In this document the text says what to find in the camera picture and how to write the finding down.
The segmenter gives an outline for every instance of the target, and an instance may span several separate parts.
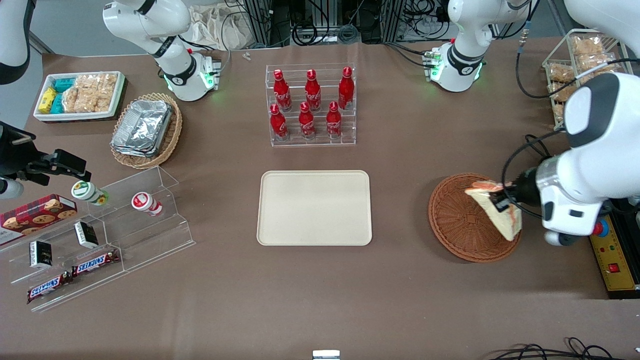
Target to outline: clear acrylic display stand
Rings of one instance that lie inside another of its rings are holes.
[[[342,115],[342,136],[338,139],[330,139],[326,132],[326,114],[329,112],[329,103],[338,101],[338,84],[342,79],[342,69],[345,67],[353,69],[353,83],[355,91],[353,93],[353,107],[350,110],[340,109]],[[282,70],[284,79],[289,84],[291,91],[292,106],[291,110],[283,112],[282,115],[287,119],[287,129],[289,130],[289,139],[284,142],[275,140],[271,124],[267,121],[269,127],[269,137],[271,138],[271,146],[287,147],[287,146],[331,146],[331,145],[355,145],[356,144],[356,95],[358,93],[358,84],[356,81],[356,68],[353,63],[328,63],[328,64],[298,64],[298,65],[267,65],[265,84],[267,92],[267,120],[271,118],[269,106],[276,104],[276,97],[273,93],[273,71]],[[302,137],[300,122],[300,103],[305,97],[305,85],[307,84],[307,70],[314,69],[316,78],[321,87],[321,107],[319,111],[313,112],[314,126],[316,127],[316,137],[313,140],[306,140]]]
[[[80,296],[145,265],[174,252],[194,245],[187,220],[178,213],[171,188],[178,185],[169,173],[160,167],[144,170],[102,189],[109,193],[105,206],[95,206],[77,200],[79,214],[58,226],[42,229],[0,249],[0,256],[9,258],[14,286],[28,291],[64,271],[71,271],[85,261],[117,249],[120,261],[81,274],[69,284],[37,298],[28,306],[42,312]],[[148,192],[163,205],[162,213],[152,217],[135,210],[131,198],[138,192]],[[78,221],[93,226],[100,246],[87,249],[80,246],[74,224]],[[38,240],[51,244],[53,266],[44,270],[29,267],[29,243]]]

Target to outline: red cookie box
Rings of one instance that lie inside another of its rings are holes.
[[[0,215],[0,246],[77,214],[75,202],[51,194]]]

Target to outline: brown woven basket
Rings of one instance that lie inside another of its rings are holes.
[[[459,258],[491,263],[509,256],[520,241],[500,234],[489,216],[465,189],[474,181],[489,180],[473,173],[450,176],[438,184],[429,200],[428,218],[442,245]]]
[[[153,94],[142,95],[141,97],[137,98],[137,100],[149,100],[149,101],[161,100],[161,101],[167,102],[168,104],[171,104],[171,106],[173,107],[173,112],[169,119],[170,123],[169,123],[169,126],[166,128],[166,131],[164,132],[164,138],[162,140],[162,144],[160,145],[160,152],[158,153],[158,155],[154,156],[153,158],[143,158],[141,156],[131,156],[131,155],[120,154],[119,152],[116,152],[113,148],[111,149],[111,153],[119,163],[123,165],[127,165],[132,168],[144,170],[146,168],[152,168],[156,165],[160,165],[164,163],[169,158],[169,156],[171,156],[171,153],[175,149],[175,146],[178,144],[178,138],[180,138],[180,132],[182,131],[182,114],[180,113],[178,104],[176,104],[171,97],[165,94],[153,93]],[[113,134],[115,134],[116,131],[118,131],[118,127],[122,123],[124,114],[131,107],[131,104],[133,104],[133,101],[130,102],[129,105],[127,105],[127,107],[121,112],[120,117],[118,118],[118,122],[116,123],[115,129],[113,130]]]

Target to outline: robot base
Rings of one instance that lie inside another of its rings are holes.
[[[207,92],[217,90],[220,80],[220,62],[214,63],[210,57],[199,53],[191,55],[196,60],[196,71],[184,85],[172,84],[166,76],[164,77],[169,90],[182,101],[196,101]]]
[[[462,92],[470,88],[471,84],[478,78],[482,66],[476,67],[475,70],[472,67],[464,68],[462,71],[464,72],[465,69],[469,69],[469,73],[467,75],[460,75],[458,70],[451,64],[447,55],[451,46],[452,44],[448,42],[443,46],[434,47],[433,53],[440,54],[442,59],[439,63],[434,64],[436,65],[435,68],[426,70],[429,71],[431,81],[440,85],[444,90]]]

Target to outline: red coca-cola bottle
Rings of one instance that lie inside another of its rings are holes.
[[[329,113],[326,114],[326,132],[329,139],[338,139],[342,135],[342,115],[338,112],[338,103],[332,101],[329,104]]]
[[[307,84],[305,85],[307,102],[311,111],[320,110],[320,84],[316,80],[316,71],[307,70]]]
[[[283,142],[289,139],[289,130],[284,115],[280,113],[278,105],[273,104],[269,109],[271,111],[271,128],[276,141]]]
[[[300,129],[302,137],[306,140],[313,140],[316,137],[316,127],[314,126],[314,114],[309,112],[309,104],[306,101],[300,103]]]
[[[276,95],[276,101],[282,111],[291,110],[291,91],[289,91],[289,84],[282,75],[282,70],[276,69],[273,71],[273,78],[276,80],[273,84],[273,92]]]
[[[355,85],[353,84],[353,69],[350,67],[344,67],[342,70],[342,79],[338,85],[338,106],[343,110],[351,110],[353,108],[353,92],[355,91]]]

